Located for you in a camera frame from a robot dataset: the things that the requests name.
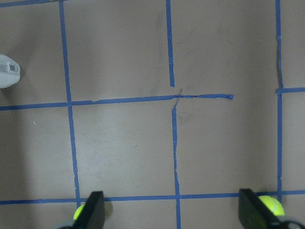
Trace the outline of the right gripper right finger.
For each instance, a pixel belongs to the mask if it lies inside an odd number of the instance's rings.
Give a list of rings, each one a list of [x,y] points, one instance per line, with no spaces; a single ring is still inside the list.
[[[249,188],[239,189],[238,218],[244,229],[274,228],[274,214]]]

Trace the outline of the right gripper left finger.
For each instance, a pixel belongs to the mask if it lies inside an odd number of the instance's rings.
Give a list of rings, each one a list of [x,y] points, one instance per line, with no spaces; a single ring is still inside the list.
[[[105,204],[103,191],[90,194],[85,207],[77,220],[71,225],[72,229],[102,229],[105,223]]]

